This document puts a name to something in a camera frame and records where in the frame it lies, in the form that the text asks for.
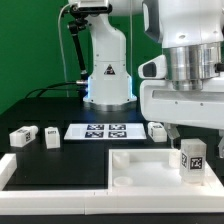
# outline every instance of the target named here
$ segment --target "metal cylinder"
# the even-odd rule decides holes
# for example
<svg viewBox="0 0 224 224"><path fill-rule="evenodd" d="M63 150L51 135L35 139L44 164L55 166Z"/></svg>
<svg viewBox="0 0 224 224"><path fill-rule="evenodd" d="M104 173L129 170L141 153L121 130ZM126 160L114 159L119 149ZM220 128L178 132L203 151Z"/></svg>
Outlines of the metal cylinder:
<svg viewBox="0 0 224 224"><path fill-rule="evenodd" d="M175 90L201 90L203 79L219 76L215 64L221 62L221 43L165 48L167 79Z"/></svg>

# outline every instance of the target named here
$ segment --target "black cable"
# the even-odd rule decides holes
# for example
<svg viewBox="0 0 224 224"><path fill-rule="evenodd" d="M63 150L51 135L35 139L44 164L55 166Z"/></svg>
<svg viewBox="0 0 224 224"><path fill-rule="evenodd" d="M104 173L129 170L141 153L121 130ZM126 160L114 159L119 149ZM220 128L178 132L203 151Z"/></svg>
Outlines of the black cable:
<svg viewBox="0 0 224 224"><path fill-rule="evenodd" d="M41 89L34 89L32 91L30 91L26 96L25 99L27 99L32 93L37 92L37 91L44 91L43 93L45 93L48 90L53 90L53 91L77 91L76 89L53 89L53 88L41 88Z"/></svg>
<svg viewBox="0 0 224 224"><path fill-rule="evenodd" d="M42 90L40 90L40 92L37 94L36 97L40 97L42 94L44 94L46 91L48 91L51 88L60 87L60 86L68 86L68 85L76 85L76 82L73 82L73 81L72 82L61 82L61 83L47 86L46 88L43 88Z"/></svg>

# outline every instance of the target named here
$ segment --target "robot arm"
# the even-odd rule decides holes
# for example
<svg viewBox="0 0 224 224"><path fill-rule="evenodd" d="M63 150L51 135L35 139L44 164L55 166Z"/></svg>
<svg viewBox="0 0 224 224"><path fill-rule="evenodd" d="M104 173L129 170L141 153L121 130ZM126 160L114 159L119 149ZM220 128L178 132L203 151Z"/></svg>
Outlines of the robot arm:
<svg viewBox="0 0 224 224"><path fill-rule="evenodd" d="M141 84L141 109L146 120L224 129L224 78L216 69L221 63L223 41L222 2L143 1L146 34L162 42L164 52L139 68L145 79L144 70L163 72L161 78L155 74ZM150 29L152 7L157 12L154 29Z"/></svg>
<svg viewBox="0 0 224 224"><path fill-rule="evenodd" d="M93 45L93 73L88 79L84 105L103 111L122 110L135 105L132 78L126 71L126 38L112 27L111 15L130 15L141 10L139 0L69 0L75 19L88 21Z"/></svg>

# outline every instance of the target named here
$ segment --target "black table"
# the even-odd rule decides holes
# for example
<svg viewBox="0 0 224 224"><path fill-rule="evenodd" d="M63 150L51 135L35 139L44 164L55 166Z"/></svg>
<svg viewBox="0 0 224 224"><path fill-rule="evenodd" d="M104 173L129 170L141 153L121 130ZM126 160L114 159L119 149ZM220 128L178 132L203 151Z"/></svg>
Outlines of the black table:
<svg viewBox="0 0 224 224"><path fill-rule="evenodd" d="M78 98L30 98L13 105L0 116L0 152L17 155L18 168L4 190L58 190L107 188L108 150L114 148L161 148L146 140L64 141L71 123L147 123L139 105L119 112L86 109ZM18 149L10 147L9 133L22 126L39 127L36 140ZM58 127L61 148L47 150L44 128ZM207 161L222 180L224 163L217 157L220 140L215 130L179 127L182 138L202 139L208 146ZM223 214L121 214L70 216L1 216L0 223L223 223Z"/></svg>

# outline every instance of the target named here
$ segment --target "green wall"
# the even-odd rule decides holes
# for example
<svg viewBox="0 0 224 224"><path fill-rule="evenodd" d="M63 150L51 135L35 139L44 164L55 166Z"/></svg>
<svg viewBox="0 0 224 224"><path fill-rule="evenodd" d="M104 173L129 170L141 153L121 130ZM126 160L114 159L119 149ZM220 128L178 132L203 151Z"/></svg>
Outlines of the green wall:
<svg viewBox="0 0 224 224"><path fill-rule="evenodd" d="M63 66L58 40L57 20L66 0L0 1L0 113L23 98L29 91L63 82ZM70 16L62 19L62 32L68 79L79 78L76 52L66 28ZM127 36L127 64L130 73L130 18L111 18L111 23ZM80 35L84 58L92 70L91 38L88 31ZM133 80L138 95L140 79L137 68L159 55L160 46L143 33L142 15L133 17ZM50 92L45 96L65 96Z"/></svg>

